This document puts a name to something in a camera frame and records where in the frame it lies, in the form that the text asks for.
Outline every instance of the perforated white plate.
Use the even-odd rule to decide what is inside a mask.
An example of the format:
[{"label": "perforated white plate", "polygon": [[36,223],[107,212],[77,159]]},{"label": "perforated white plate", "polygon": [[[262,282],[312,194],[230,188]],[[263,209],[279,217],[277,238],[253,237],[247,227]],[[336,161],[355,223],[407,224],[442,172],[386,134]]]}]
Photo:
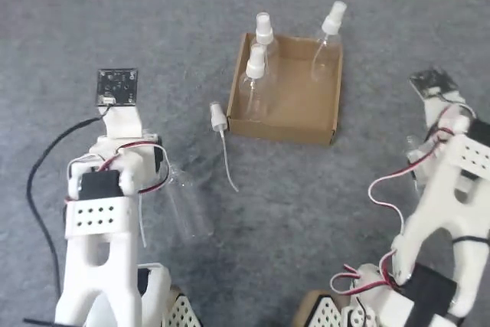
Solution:
[{"label": "perforated white plate", "polygon": [[174,303],[167,321],[168,327],[201,327],[187,296],[180,295]]},{"label": "perforated white plate", "polygon": [[341,327],[341,313],[329,296],[324,296],[308,327]]}]

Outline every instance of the circuit board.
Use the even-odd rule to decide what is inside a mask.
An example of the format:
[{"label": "circuit board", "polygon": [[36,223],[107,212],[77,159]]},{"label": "circuit board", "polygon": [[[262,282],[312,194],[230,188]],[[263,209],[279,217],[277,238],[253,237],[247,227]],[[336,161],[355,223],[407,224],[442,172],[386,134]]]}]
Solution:
[{"label": "circuit board", "polygon": [[429,69],[410,76],[410,82],[423,100],[459,90],[445,70]]},{"label": "circuit board", "polygon": [[97,72],[97,106],[135,106],[138,70],[99,69]]}]

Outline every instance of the transparent bottle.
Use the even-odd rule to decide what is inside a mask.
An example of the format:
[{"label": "transparent bottle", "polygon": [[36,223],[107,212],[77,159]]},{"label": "transparent bottle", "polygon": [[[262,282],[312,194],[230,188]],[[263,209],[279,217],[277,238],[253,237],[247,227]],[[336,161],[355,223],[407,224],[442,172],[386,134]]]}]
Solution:
[{"label": "transparent bottle", "polygon": [[276,83],[279,75],[279,42],[274,38],[269,13],[264,11],[256,17],[255,38],[250,44],[250,49],[255,44],[262,45],[266,49],[264,57],[266,77],[271,83]]},{"label": "transparent bottle", "polygon": [[[415,136],[408,136],[406,147],[405,156],[407,157],[407,161],[409,164],[413,164],[429,153],[433,144],[431,142],[422,142],[421,139],[418,139]],[[431,169],[432,165],[430,161],[425,161],[412,171],[413,184],[418,197],[422,196],[426,184],[429,181]]]},{"label": "transparent bottle", "polygon": [[263,121],[269,112],[270,80],[265,76],[265,49],[255,44],[251,47],[250,59],[245,73],[240,76],[240,110],[247,120]]},{"label": "transparent bottle", "polygon": [[337,53],[332,51],[341,45],[338,30],[346,8],[347,5],[344,2],[335,2],[323,21],[322,31],[317,37],[318,46],[312,60],[311,77],[315,81],[329,78],[335,70]]},{"label": "transparent bottle", "polygon": [[164,231],[172,246],[203,241],[213,234],[203,196],[187,172],[170,164],[169,179],[162,192],[167,226]]}]

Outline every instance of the black cable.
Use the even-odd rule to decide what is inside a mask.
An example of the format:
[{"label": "black cable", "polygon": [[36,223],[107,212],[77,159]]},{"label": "black cable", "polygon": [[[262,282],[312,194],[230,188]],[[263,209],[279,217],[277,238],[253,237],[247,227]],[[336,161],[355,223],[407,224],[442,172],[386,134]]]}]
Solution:
[{"label": "black cable", "polygon": [[31,172],[29,172],[28,182],[26,184],[25,196],[28,200],[29,208],[31,209],[32,214],[34,215],[34,219],[38,223],[41,231],[43,232],[44,238],[46,239],[47,245],[49,246],[49,250],[51,252],[51,258],[53,260],[53,271],[54,271],[54,287],[56,289],[56,296],[59,299],[61,297],[61,276],[60,276],[60,263],[58,260],[58,255],[56,251],[56,247],[54,246],[53,239],[49,233],[49,230],[46,227],[39,211],[34,203],[34,199],[32,198],[32,182],[34,181],[34,176],[38,171],[39,167],[43,163],[43,161],[47,158],[53,148],[65,137],[73,133],[74,131],[88,126],[94,122],[101,120],[109,111],[111,106],[108,106],[106,111],[98,117],[84,120],[78,124],[75,124],[71,128],[62,132],[42,153],[41,157],[36,161],[36,163],[32,166]]},{"label": "black cable", "polygon": [[358,301],[359,303],[359,306],[361,307],[362,309],[362,312],[364,313],[364,319],[363,319],[363,322],[362,322],[362,327],[366,327],[366,323],[367,323],[367,320],[368,320],[368,312],[366,311],[366,308],[363,306],[361,300],[359,299],[358,296],[356,296],[356,300]]}]

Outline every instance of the red and white wire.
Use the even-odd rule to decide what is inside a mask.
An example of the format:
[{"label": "red and white wire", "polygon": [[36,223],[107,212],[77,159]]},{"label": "red and white wire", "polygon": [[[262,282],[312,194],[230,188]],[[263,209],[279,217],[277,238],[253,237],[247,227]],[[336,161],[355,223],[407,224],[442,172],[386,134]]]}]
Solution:
[{"label": "red and white wire", "polygon": [[367,285],[363,285],[360,287],[355,287],[355,288],[352,288],[349,290],[339,290],[334,285],[334,282],[337,279],[359,280],[361,278],[361,275],[359,274],[359,272],[356,269],[354,269],[353,267],[350,267],[349,265],[344,264],[344,269],[347,272],[337,273],[336,275],[334,275],[330,279],[330,289],[334,293],[337,293],[338,295],[345,295],[345,296],[357,295],[357,294],[363,293],[364,291],[374,289],[375,287],[389,285],[389,283],[386,280],[381,280],[381,281],[376,281],[376,282],[369,283]]},{"label": "red and white wire", "polygon": [[165,147],[163,147],[162,145],[159,145],[158,143],[155,143],[153,141],[136,141],[136,142],[130,142],[130,143],[126,143],[124,145],[119,146],[116,149],[116,153],[114,154],[114,156],[112,156],[111,158],[107,159],[99,167],[99,170],[98,171],[101,172],[103,170],[107,170],[112,165],[112,163],[118,157],[121,156],[121,154],[122,154],[121,153],[121,150],[122,149],[132,149],[132,148],[136,148],[136,147],[147,147],[147,146],[152,146],[152,147],[156,147],[157,149],[161,149],[161,151],[163,152],[163,156],[165,157],[166,164],[167,164],[167,175],[160,182],[158,182],[157,184],[152,185],[152,186],[147,187],[147,188],[143,188],[138,193],[142,195],[142,194],[145,194],[145,193],[149,193],[150,191],[157,191],[157,190],[159,190],[167,182],[167,179],[168,179],[168,176],[169,176],[169,171],[170,171],[170,161],[168,160],[168,155],[167,155],[167,151],[165,150]]},{"label": "red and white wire", "polygon": [[403,233],[405,230],[405,219],[403,217],[403,214],[401,213],[400,209],[395,206],[394,204],[391,204],[389,202],[384,202],[384,201],[378,201],[376,198],[373,196],[373,188],[376,184],[388,180],[388,179],[393,179],[393,178],[398,178],[400,176],[403,176],[409,172],[412,172],[415,170],[420,164],[422,164],[424,161],[426,161],[436,150],[437,146],[439,143],[437,142],[429,151],[426,153],[424,156],[422,156],[420,159],[416,160],[415,162],[411,163],[408,165],[406,168],[402,168],[401,170],[397,170],[389,175],[383,176],[379,179],[376,179],[371,183],[369,188],[367,189],[367,195],[369,196],[369,199],[375,204],[378,204],[380,206],[386,207],[386,208],[391,208],[392,210],[396,211],[398,216],[400,217],[400,234]]}]

